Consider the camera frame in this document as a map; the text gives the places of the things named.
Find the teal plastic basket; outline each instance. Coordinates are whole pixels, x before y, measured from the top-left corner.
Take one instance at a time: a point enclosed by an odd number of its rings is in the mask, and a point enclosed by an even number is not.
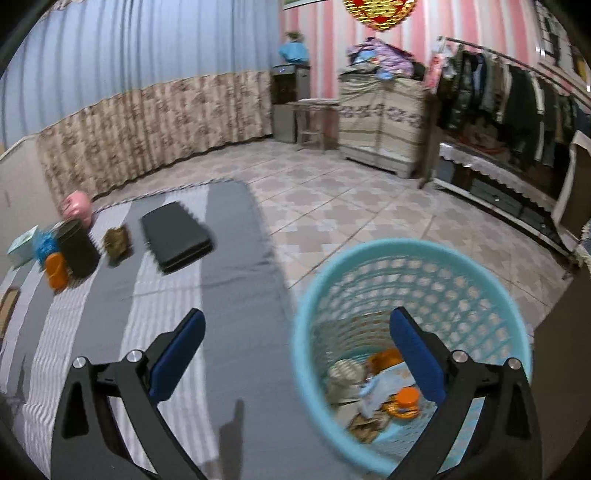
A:
[[[389,315],[404,306],[451,351],[476,361],[521,360],[531,379],[531,349],[519,311],[498,280],[470,258],[441,245],[386,239],[357,245],[330,261],[305,293],[294,320],[295,381],[312,421],[333,447],[363,470],[388,476],[436,410],[421,399],[414,420],[393,420],[373,443],[358,443],[333,419],[325,399],[329,366],[391,348]],[[459,463],[482,409],[474,400],[442,470]]]

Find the gold wall decoration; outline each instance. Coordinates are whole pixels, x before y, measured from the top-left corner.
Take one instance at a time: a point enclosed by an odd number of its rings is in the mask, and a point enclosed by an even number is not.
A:
[[[344,0],[347,11],[369,28],[383,32],[407,18],[418,0]]]

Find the screw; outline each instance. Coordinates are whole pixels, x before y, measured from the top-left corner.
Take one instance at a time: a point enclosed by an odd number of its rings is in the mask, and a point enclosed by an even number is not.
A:
[[[83,356],[77,356],[74,361],[72,362],[72,366],[74,368],[82,368],[86,365],[86,358]]]
[[[513,370],[519,370],[521,368],[521,362],[516,358],[509,358],[509,367]]]
[[[142,353],[142,350],[132,350],[127,354],[127,356],[125,358],[129,362],[134,364],[136,362],[139,362],[143,356],[144,356],[144,354]]]
[[[468,354],[465,351],[456,350],[455,352],[452,353],[452,358],[453,358],[453,361],[455,361],[456,363],[463,364],[463,363],[467,362],[470,357],[468,357]]]

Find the pink piggy bank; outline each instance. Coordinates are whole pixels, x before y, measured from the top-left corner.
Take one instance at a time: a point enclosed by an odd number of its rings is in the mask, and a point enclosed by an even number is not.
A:
[[[70,193],[60,204],[61,218],[78,218],[85,228],[92,223],[92,202],[81,190]]]

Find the dark book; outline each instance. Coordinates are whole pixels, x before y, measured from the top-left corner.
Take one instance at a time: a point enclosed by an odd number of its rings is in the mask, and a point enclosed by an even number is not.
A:
[[[213,240],[180,202],[146,213],[142,229],[158,266],[165,273],[178,270],[213,251]]]

